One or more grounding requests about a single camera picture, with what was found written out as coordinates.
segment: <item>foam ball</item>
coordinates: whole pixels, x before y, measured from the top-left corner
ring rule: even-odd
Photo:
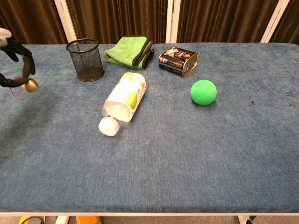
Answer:
[[[191,87],[191,98],[196,104],[209,105],[216,99],[216,96],[216,86],[210,80],[199,80]]]

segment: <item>green towel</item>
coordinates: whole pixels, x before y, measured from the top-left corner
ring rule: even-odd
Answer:
[[[145,69],[148,66],[148,57],[154,53],[152,45],[153,42],[144,35],[124,36],[115,47],[105,51],[105,60],[130,68]]]

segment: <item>plastic bottle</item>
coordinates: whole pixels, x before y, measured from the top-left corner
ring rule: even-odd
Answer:
[[[107,136],[115,136],[119,128],[132,119],[145,90],[143,75],[136,71],[125,72],[104,102],[99,130]]]

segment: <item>floor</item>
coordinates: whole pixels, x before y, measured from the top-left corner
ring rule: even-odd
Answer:
[[[18,224],[20,217],[0,217],[0,224]],[[45,224],[55,224],[55,217],[47,217]],[[40,224],[31,220],[29,224]],[[76,224],[71,217],[69,224]],[[227,217],[101,217],[101,224],[239,224],[238,218]],[[299,224],[299,216],[257,216],[254,224]]]

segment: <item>white bottle cap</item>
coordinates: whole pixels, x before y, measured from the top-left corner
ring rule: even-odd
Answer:
[[[107,136],[115,136],[119,129],[120,125],[112,117],[104,117],[99,123],[99,130]]]

